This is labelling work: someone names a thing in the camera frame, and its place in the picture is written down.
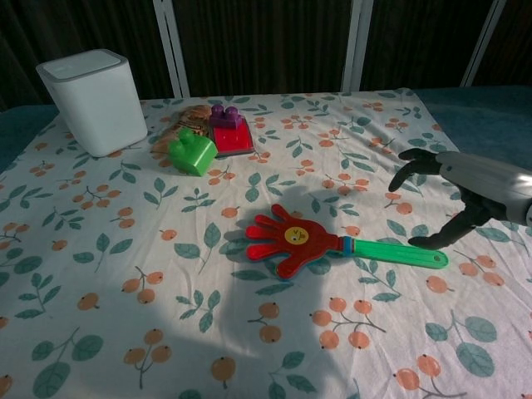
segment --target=green handle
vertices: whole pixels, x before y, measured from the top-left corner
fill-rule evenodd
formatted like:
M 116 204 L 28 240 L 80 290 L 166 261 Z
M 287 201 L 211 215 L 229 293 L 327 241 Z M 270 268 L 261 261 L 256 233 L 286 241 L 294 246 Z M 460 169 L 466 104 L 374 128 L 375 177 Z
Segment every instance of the green handle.
M 375 241 L 355 241 L 353 256 L 382 260 L 398 264 L 409 264 L 422 268 L 444 268 L 449 259 L 441 251 L 417 248 L 411 245 L 378 243 Z

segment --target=green toy block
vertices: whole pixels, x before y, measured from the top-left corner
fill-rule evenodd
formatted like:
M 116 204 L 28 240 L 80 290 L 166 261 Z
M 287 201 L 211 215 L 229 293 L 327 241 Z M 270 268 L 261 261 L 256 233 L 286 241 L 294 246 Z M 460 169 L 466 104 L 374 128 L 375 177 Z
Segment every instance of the green toy block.
M 169 149 L 174 167 L 196 176 L 203 176 L 218 154 L 211 139 L 195 135 L 191 129 L 183 129 L 179 139 L 170 142 Z

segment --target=white box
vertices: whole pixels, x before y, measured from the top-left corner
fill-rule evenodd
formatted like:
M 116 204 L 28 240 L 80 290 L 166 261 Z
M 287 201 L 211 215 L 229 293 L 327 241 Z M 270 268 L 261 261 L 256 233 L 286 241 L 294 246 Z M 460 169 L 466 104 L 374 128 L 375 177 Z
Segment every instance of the white box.
M 144 139 L 129 62 L 106 49 L 43 62 L 37 72 L 79 144 L 100 157 Z

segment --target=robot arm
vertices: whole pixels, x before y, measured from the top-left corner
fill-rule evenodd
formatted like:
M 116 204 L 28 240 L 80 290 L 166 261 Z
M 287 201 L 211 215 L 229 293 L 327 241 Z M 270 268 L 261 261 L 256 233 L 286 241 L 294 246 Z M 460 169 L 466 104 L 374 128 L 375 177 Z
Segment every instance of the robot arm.
M 389 190 L 395 191 L 414 173 L 441 175 L 458 187 L 465 209 L 439 233 L 412 237 L 411 245 L 440 249 L 455 243 L 491 218 L 532 226 L 532 172 L 477 155 L 459 152 L 434 154 L 411 149 L 399 155 L 409 160 L 394 176 Z

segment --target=yellow smiley face sticker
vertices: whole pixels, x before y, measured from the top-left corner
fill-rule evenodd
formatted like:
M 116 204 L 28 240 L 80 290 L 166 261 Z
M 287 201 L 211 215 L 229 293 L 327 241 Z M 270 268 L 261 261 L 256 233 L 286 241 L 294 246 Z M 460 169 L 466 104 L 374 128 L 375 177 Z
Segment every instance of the yellow smiley face sticker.
M 308 241 L 308 231 L 301 227 L 291 227 L 284 232 L 284 239 L 293 245 L 305 244 Z

